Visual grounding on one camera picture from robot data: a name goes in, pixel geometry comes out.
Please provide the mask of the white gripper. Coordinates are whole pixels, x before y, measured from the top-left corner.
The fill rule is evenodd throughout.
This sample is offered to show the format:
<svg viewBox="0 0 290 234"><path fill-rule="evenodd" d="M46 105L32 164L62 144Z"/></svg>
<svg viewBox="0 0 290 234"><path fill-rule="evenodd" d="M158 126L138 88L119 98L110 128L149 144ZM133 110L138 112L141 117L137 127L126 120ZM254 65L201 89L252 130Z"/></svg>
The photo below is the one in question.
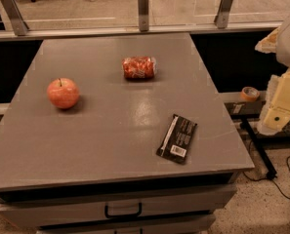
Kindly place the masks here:
<svg viewBox="0 0 290 234"><path fill-rule="evenodd" d="M273 136L290 121L290 68L281 76L270 77L273 95L269 108L262 108L257 130L264 136Z"/></svg>

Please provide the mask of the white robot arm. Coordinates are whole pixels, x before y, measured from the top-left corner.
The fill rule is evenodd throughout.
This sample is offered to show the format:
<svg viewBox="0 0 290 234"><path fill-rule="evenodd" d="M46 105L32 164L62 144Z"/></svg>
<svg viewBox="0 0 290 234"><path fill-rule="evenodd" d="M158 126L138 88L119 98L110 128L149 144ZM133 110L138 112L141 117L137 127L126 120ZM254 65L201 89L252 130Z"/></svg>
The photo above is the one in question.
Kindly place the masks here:
<svg viewBox="0 0 290 234"><path fill-rule="evenodd" d="M266 103L257 126L260 134L273 136L290 122L290 16L259 41L255 50L265 54L275 53L276 60L287 67L281 76L270 76Z"/></svg>

